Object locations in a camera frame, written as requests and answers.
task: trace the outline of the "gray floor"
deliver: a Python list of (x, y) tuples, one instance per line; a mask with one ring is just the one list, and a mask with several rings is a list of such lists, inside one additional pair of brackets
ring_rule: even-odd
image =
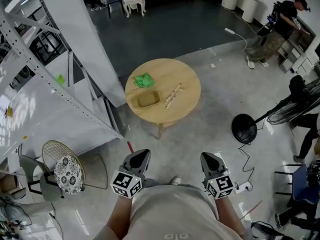
[[(231, 122), (240, 113), (253, 118), (273, 108), (289, 93), (290, 72), (283, 74), (276, 58), (269, 61), (266, 69), (257, 64), (255, 70), (248, 68), (241, 47), (238, 51), (227, 52), (226, 45), (186, 54), (177, 59), (191, 66), (201, 83), (201, 96), (195, 109), (176, 124), (166, 128), (161, 140), (157, 140), (157, 127), (143, 121), (133, 114), (127, 105), (118, 108), (126, 129), (124, 140), (115, 139), (100, 147), (100, 152), (110, 179), (114, 171), (130, 153), (127, 141), (133, 149), (150, 149), (151, 160), (145, 176), (161, 183), (167, 183), (173, 176), (180, 175), (183, 183), (203, 189), (204, 174), (201, 169), (201, 152), (221, 152), (231, 173), (238, 184), (248, 180), (249, 172), (242, 172), (247, 157), (238, 148), (241, 146), (231, 132)], [(264, 221), (275, 226), (275, 212), (286, 209), (287, 196), (274, 192), (290, 192), (287, 175), (274, 174), (274, 171), (288, 172), (294, 168), (284, 167), (293, 163), (293, 155), (298, 153), (308, 129), (297, 127), (293, 133), (287, 124), (270, 125), (264, 123), (257, 138), (251, 145), (243, 148), (251, 156), (246, 169), (255, 167), (252, 175), (253, 190), (230, 196), (239, 218), (253, 222)], [(313, 151), (307, 162), (314, 158)], [(56, 218), (61, 224), (64, 239), (90, 240), (108, 220), (117, 195), (111, 188), (107, 190), (86, 187), (77, 195), (65, 195), (54, 203)], [(33, 225), (21, 232), (23, 239), (32, 236), (49, 235), (59, 240), (57, 225), (50, 222), (48, 214), (31, 217)], [(293, 225), (280, 230), (295, 240), (301, 239), (307, 231)]]
[(254, 36), (245, 22), (214, 0), (167, 4), (151, 8), (144, 17), (133, 13), (126, 18), (118, 3), (113, 9), (111, 19), (107, 9), (89, 13), (123, 84), (136, 67), (149, 60), (176, 58), (241, 39), (225, 28), (245, 39)]

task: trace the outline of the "round wooden table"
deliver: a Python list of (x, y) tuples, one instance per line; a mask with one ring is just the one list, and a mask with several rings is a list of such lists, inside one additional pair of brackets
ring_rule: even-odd
[[(148, 73), (155, 84), (141, 88), (134, 84), (135, 77)], [(182, 88), (168, 108), (164, 101), (178, 87)], [(137, 97), (144, 92), (157, 91), (160, 101), (147, 107), (139, 107)], [(158, 125), (158, 139), (164, 127), (188, 115), (200, 99), (201, 85), (197, 74), (188, 65), (170, 58), (150, 60), (137, 67), (125, 85), (125, 99), (131, 110), (143, 120)]]

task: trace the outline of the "standing fan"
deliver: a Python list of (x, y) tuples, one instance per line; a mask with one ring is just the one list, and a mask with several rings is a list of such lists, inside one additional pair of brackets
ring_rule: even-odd
[(272, 125), (286, 123), (307, 113), (320, 104), (320, 79), (305, 84), (300, 75), (290, 80), (291, 94), (263, 116), (254, 120), (248, 114), (239, 114), (232, 121), (232, 133), (238, 142), (249, 144), (257, 136), (257, 123), (267, 117)]

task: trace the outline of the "white stool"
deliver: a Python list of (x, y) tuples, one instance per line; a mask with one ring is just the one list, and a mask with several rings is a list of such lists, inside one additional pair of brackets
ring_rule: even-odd
[(140, 4), (141, 5), (141, 14), (142, 16), (145, 16), (145, 5), (146, 1), (145, 0), (124, 0), (124, 9), (126, 11), (126, 17), (129, 18), (131, 14), (131, 6)]

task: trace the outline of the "cap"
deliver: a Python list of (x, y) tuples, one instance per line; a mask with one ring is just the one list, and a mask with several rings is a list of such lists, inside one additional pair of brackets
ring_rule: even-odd
[(309, 11), (311, 12), (310, 8), (308, 8), (308, 4), (306, 2), (306, 0), (294, 0), (295, 2), (300, 2), (303, 6), (303, 8), (306, 10), (306, 11)]

